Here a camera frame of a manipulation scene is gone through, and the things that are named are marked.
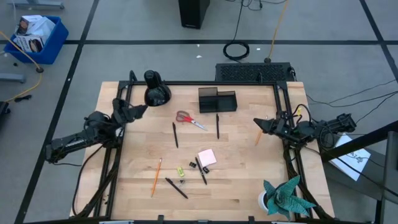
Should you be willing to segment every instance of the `red scissors handle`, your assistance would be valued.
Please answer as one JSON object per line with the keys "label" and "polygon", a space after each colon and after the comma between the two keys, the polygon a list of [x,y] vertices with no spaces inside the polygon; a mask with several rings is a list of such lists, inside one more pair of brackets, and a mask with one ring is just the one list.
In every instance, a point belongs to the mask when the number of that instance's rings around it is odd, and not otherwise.
{"label": "red scissors handle", "polygon": [[175,117],[175,119],[177,121],[181,121],[181,122],[192,122],[193,121],[193,119],[185,111],[178,111],[177,117]]}

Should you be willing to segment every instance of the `orange pencil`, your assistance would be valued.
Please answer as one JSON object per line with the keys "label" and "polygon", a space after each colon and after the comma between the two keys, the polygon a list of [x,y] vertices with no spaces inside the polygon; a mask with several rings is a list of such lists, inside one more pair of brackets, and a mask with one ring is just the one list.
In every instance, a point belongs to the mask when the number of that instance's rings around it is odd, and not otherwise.
{"label": "orange pencil", "polygon": [[155,193],[155,187],[156,187],[156,182],[157,182],[157,176],[159,175],[161,163],[162,163],[162,158],[160,158],[159,164],[157,165],[157,171],[156,171],[156,176],[155,176],[155,182],[154,182],[154,186],[152,187],[152,193],[150,194],[150,197],[154,196],[154,193]]}
{"label": "orange pencil", "polygon": [[262,135],[262,130],[260,129],[259,133],[257,134],[257,138],[256,138],[256,144],[255,146],[257,146],[257,144],[259,144],[260,138]]}

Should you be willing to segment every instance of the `scissors blade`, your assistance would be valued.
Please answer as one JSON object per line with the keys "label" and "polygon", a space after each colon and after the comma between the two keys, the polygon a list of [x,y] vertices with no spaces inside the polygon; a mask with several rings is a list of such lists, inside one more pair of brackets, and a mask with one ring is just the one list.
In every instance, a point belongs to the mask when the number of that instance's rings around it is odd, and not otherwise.
{"label": "scissors blade", "polygon": [[199,128],[202,128],[203,130],[207,131],[207,129],[203,125],[197,123],[196,121],[191,121],[191,122],[192,122],[192,124],[198,126]]}

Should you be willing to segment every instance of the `pink sticky note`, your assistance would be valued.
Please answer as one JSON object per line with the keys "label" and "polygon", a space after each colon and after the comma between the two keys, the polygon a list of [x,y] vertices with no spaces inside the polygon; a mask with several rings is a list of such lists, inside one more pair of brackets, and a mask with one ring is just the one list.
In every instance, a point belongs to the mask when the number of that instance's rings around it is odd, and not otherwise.
{"label": "pink sticky note", "polygon": [[205,166],[208,166],[210,164],[214,164],[217,162],[212,149],[207,149],[202,152],[199,152],[198,155],[199,155],[199,160],[200,160],[202,167],[205,167]]}

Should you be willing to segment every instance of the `potted plant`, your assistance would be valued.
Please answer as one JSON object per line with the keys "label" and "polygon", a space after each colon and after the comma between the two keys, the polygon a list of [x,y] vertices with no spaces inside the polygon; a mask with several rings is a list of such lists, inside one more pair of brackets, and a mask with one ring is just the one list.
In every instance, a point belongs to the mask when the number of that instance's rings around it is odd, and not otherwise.
{"label": "potted plant", "polygon": [[295,212],[308,216],[307,208],[315,207],[302,198],[296,197],[293,191],[300,181],[297,175],[288,182],[280,184],[276,189],[266,180],[264,180],[264,189],[258,198],[260,207],[268,211],[268,215],[280,213],[290,221],[290,213]]}

